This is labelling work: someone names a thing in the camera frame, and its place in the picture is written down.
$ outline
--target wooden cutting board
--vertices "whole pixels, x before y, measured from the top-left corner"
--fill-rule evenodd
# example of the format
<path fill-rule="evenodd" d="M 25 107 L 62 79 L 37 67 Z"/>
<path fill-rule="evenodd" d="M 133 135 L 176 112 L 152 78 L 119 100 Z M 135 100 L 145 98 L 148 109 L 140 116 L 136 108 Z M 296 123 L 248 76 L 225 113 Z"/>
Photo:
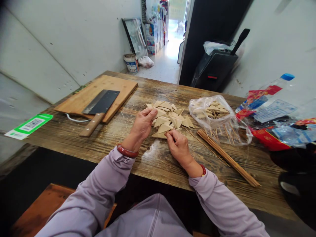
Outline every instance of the wooden cutting board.
<path fill-rule="evenodd" d="M 92 119 L 94 115 L 83 114 L 81 112 L 101 92 L 101 90 L 119 91 L 119 95 L 116 97 L 102 120 L 102 122 L 108 123 L 136 87 L 137 82 L 103 75 L 77 94 L 74 94 L 72 97 L 56 106 L 54 110 L 72 115 L 81 115 L 88 119 Z"/>

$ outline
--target person's left hand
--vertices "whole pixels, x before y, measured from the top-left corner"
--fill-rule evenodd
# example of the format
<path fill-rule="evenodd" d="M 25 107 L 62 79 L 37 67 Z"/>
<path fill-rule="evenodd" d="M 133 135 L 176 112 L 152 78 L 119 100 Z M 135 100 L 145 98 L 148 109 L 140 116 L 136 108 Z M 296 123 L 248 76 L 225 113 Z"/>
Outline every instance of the person's left hand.
<path fill-rule="evenodd" d="M 151 108 L 146 108 L 139 112 L 136 115 L 131 133 L 138 134 L 139 139 L 145 140 L 151 131 L 152 121 L 157 113 L 158 111 L 155 108 L 153 110 Z"/>
<path fill-rule="evenodd" d="M 151 131 L 151 125 L 158 111 L 154 108 L 146 108 L 136 115 L 131 133 L 122 142 L 122 147 L 137 152 L 142 142 L 148 137 Z"/>

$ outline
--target green card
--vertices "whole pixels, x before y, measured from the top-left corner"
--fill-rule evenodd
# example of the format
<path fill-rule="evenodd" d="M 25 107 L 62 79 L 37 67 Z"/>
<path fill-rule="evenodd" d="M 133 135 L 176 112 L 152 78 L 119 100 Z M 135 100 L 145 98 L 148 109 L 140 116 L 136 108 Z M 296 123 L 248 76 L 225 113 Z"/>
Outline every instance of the green card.
<path fill-rule="evenodd" d="M 20 126 L 16 127 L 15 129 L 7 132 L 5 136 L 22 140 L 33 133 L 35 130 L 43 126 L 45 123 L 50 121 L 52 118 L 53 116 L 49 114 L 38 114 L 35 117 L 27 120 Z"/>

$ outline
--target white cord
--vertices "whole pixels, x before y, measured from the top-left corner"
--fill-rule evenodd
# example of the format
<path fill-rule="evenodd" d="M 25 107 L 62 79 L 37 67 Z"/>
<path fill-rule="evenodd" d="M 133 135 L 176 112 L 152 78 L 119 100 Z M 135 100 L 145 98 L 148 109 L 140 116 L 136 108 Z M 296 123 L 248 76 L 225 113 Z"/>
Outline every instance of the white cord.
<path fill-rule="evenodd" d="M 65 113 L 65 114 L 67 115 L 67 118 L 68 118 L 69 120 L 74 121 L 74 122 L 88 122 L 88 121 L 90 121 L 90 119 L 87 119 L 87 120 L 75 120 L 75 119 L 71 118 L 71 117 L 69 116 L 69 114 L 67 114 L 67 113 Z"/>

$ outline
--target lavender sleeve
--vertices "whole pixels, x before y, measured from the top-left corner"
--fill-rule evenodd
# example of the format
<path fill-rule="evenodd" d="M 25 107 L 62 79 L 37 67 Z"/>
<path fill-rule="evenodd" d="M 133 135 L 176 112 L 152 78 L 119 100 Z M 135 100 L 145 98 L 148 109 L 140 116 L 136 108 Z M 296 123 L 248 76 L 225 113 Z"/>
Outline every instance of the lavender sleeve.
<path fill-rule="evenodd" d="M 264 224 L 211 171 L 206 170 L 203 177 L 189 178 L 189 183 L 222 236 L 269 236 Z"/>
<path fill-rule="evenodd" d="M 125 187 L 134 161 L 115 147 L 36 236 L 93 236 L 98 227 L 103 228 L 114 196 Z"/>

